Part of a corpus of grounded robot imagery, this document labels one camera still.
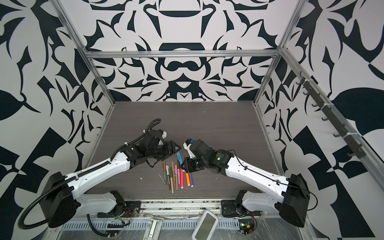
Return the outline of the blue marker pen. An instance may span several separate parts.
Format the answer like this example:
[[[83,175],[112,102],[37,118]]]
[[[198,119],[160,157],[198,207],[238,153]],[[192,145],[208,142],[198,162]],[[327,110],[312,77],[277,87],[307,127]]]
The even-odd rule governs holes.
[[[182,159],[181,154],[179,152],[177,152],[177,157],[178,157],[180,165],[182,165],[183,164],[183,159]]]

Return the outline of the orange marker pen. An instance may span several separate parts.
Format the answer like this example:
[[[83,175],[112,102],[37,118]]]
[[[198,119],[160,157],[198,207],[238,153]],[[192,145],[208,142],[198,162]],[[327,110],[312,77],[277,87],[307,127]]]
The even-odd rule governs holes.
[[[186,175],[187,186],[191,186],[191,180],[190,180],[189,174],[185,173],[185,175]]]

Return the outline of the pink-red marker pen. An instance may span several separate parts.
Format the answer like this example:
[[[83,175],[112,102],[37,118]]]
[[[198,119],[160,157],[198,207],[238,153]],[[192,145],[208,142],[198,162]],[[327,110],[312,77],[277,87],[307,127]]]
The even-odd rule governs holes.
[[[184,172],[183,170],[180,170],[180,185],[181,185],[181,189],[184,188]]]

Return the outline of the purple marker pen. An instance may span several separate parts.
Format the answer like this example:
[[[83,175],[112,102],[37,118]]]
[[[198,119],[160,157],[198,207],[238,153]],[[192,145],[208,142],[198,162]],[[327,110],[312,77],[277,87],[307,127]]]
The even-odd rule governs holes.
[[[190,180],[190,186],[194,187],[194,181],[193,181],[192,173],[189,173],[189,180]]]

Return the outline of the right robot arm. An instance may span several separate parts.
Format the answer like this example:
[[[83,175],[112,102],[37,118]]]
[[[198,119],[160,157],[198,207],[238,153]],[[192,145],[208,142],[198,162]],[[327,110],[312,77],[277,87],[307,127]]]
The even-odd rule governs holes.
[[[186,173],[209,169],[215,174],[243,181],[269,195],[268,199],[258,203],[253,193],[239,192],[237,200],[242,210],[276,212],[295,227],[305,226],[313,193],[303,177],[267,172],[240,159],[235,150],[214,150],[202,140],[187,139],[183,147],[189,154],[181,164]]]

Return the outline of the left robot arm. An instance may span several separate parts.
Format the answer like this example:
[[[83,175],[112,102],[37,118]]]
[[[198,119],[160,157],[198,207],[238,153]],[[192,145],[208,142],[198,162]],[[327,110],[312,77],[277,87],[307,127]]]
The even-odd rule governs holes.
[[[164,161],[176,154],[181,146],[167,141],[163,130],[146,130],[136,140],[118,147],[108,159],[75,173],[50,176],[40,197],[21,214],[21,230],[48,224],[50,228],[64,225],[75,216],[102,213],[120,217],[126,202],[118,191],[105,194],[87,194],[87,191],[107,179],[132,170],[148,159]]]

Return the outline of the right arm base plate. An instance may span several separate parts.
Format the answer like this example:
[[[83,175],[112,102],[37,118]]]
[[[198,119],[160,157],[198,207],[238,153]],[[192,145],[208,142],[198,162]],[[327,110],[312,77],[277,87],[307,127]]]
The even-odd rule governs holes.
[[[251,215],[258,217],[262,215],[261,211],[251,212],[235,200],[221,200],[221,213],[225,218],[247,217]]]

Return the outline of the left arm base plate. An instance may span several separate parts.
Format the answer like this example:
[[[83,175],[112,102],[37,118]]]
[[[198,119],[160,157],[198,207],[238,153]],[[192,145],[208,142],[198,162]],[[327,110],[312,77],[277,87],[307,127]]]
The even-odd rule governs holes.
[[[141,201],[125,201],[124,204],[117,205],[109,213],[98,213],[98,218],[130,218],[140,213]]]

